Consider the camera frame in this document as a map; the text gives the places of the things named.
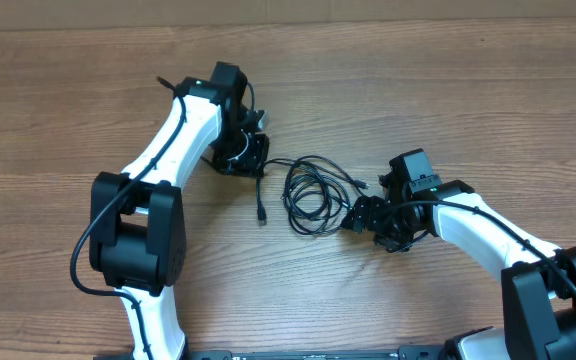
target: cable plug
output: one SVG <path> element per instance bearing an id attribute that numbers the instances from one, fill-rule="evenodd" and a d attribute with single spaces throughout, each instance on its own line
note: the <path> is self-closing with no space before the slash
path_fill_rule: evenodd
<path id="1" fill-rule="evenodd" d="M 365 182 L 363 182 L 363 181 L 361 181 L 361 180 L 353 180 L 353 181 L 351 182 L 351 184 L 352 184 L 353 186 L 356 186 L 356 187 L 360 188 L 360 189 L 368 189 L 368 188 L 370 187 L 370 185 L 366 184 Z"/>
<path id="2" fill-rule="evenodd" d="M 266 225 L 266 209 L 261 204 L 257 205 L 257 219 L 259 225 Z"/>

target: black wire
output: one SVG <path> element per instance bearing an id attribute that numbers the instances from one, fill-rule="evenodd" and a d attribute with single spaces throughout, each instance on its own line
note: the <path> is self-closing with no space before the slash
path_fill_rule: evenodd
<path id="1" fill-rule="evenodd" d="M 409 202 L 405 202 L 402 204 L 393 205 L 389 208 L 389 211 L 392 211 L 394 213 L 394 212 L 401 210 L 404 207 L 417 206 L 417 205 L 450 206 L 450 207 L 454 207 L 454 208 L 458 208 L 458 209 L 462 209 L 462 210 L 471 211 L 474 214 L 483 216 L 484 218 L 490 220 L 493 224 L 497 225 L 499 228 L 501 228 L 506 233 L 508 233 L 508 235 L 510 235 L 512 238 L 514 238 L 515 241 L 517 241 L 521 246 L 523 246 L 525 249 L 530 251 L 533 255 L 535 255 L 540 260 L 542 260 L 564 282 L 564 284 L 566 285 L 566 287 L 568 287 L 568 289 L 572 293 L 572 296 L 576 300 L 576 286 L 575 286 L 575 284 L 568 278 L 568 276 L 566 276 L 566 274 L 564 274 L 564 272 L 561 269 L 559 269 L 557 264 L 555 264 L 555 262 L 552 261 L 549 257 L 544 255 L 544 253 L 542 253 L 537 248 L 535 248 L 530 243 L 529 240 L 526 240 L 526 239 L 522 238 L 521 236 L 519 236 L 519 234 L 517 234 L 513 229 L 511 229 L 508 225 L 506 225 L 506 223 L 499 220 L 496 216 L 494 216 L 490 213 L 487 213 L 483 210 L 480 210 L 478 207 L 472 207 L 472 206 L 468 206 L 468 205 L 463 205 L 463 204 L 454 203 L 454 202 L 450 202 L 450 201 L 442 201 L 442 200 L 409 201 Z"/>
<path id="2" fill-rule="evenodd" d="M 174 86 L 172 86 L 166 80 L 161 79 L 161 78 L 158 78 L 158 80 L 162 85 L 164 85 L 168 88 L 171 88 L 173 90 L 173 92 L 175 91 Z M 132 296 L 128 293 L 109 291 L 109 290 L 97 290 L 97 289 L 91 289 L 91 288 L 86 287 L 85 285 L 83 285 L 81 283 L 81 281 L 79 281 L 79 278 L 77 277 L 77 259 L 79 258 L 79 253 L 81 252 L 81 249 L 84 246 L 86 239 L 88 239 L 88 236 L 90 236 L 90 233 L 95 228 L 95 226 L 99 223 L 101 218 L 111 209 L 116 209 L 118 207 L 117 205 L 121 201 L 124 200 L 125 196 L 130 192 L 130 190 L 132 190 L 133 187 L 137 183 L 139 183 L 139 181 L 141 179 L 143 179 L 143 177 L 146 176 L 146 174 L 148 174 L 148 172 L 150 172 L 150 170 L 152 170 L 155 167 L 155 165 L 157 165 L 157 162 L 166 153 L 166 151 L 168 150 L 168 148 L 170 147 L 172 142 L 175 140 L 177 135 L 179 135 L 179 132 L 181 131 L 181 127 L 183 126 L 184 122 L 186 121 L 186 103 L 184 102 L 183 97 L 178 96 L 176 93 L 175 93 L 175 97 L 179 99 L 179 103 L 181 104 L 181 116 L 179 117 L 179 123 L 177 124 L 177 127 L 175 127 L 175 130 L 170 135 L 170 138 L 168 138 L 166 143 L 161 147 L 161 149 L 155 155 L 155 157 L 153 157 L 150 160 L 148 165 L 137 176 L 135 176 L 135 178 L 132 179 L 128 185 L 126 185 L 123 189 L 121 189 L 117 193 L 117 195 L 115 195 L 115 197 L 112 198 L 112 200 L 110 200 L 108 205 L 106 205 L 101 210 L 101 212 L 99 212 L 99 214 L 90 222 L 90 224 L 88 225 L 86 230 L 83 232 L 83 234 L 79 238 L 79 241 L 77 242 L 77 245 L 75 246 L 75 249 L 73 250 L 72 256 L 70 258 L 70 279 L 72 280 L 72 283 L 75 284 L 75 286 L 79 290 L 83 291 L 86 294 L 97 295 L 97 296 L 122 297 L 122 298 L 124 298 L 124 299 L 126 299 L 132 303 L 132 307 L 135 309 L 135 312 L 137 313 L 137 322 L 139 323 L 139 333 L 141 335 L 141 342 L 144 344 L 144 352 L 148 355 L 148 359 L 150 359 L 150 360 L 153 360 L 153 356 L 152 356 L 152 352 L 150 350 L 150 344 L 148 344 L 148 341 L 146 339 L 146 327 L 144 325 L 144 319 L 143 319 L 143 314 L 141 312 L 141 307 L 139 306 L 139 302 L 137 301 L 137 299 L 135 299 L 134 296 Z"/>
<path id="3" fill-rule="evenodd" d="M 333 170 L 313 163 L 321 161 Z M 288 173 L 284 183 L 282 201 L 288 212 L 290 227 L 301 235 L 328 235 L 339 230 L 337 218 L 342 209 L 346 213 L 350 210 L 350 196 L 341 184 L 350 184 L 359 194 L 364 195 L 361 189 L 368 188 L 363 181 L 353 179 L 345 170 L 330 159 L 319 155 L 306 155 L 297 160 L 276 158 L 265 161 L 260 165 L 261 171 L 269 164 L 288 166 Z M 257 178 L 257 214 L 259 220 L 266 220 L 266 212 L 261 202 L 261 178 Z M 299 206 L 299 202 L 308 197 L 321 198 L 321 205 L 312 211 L 306 211 Z M 316 223 L 315 226 L 306 226 L 304 223 Z"/>

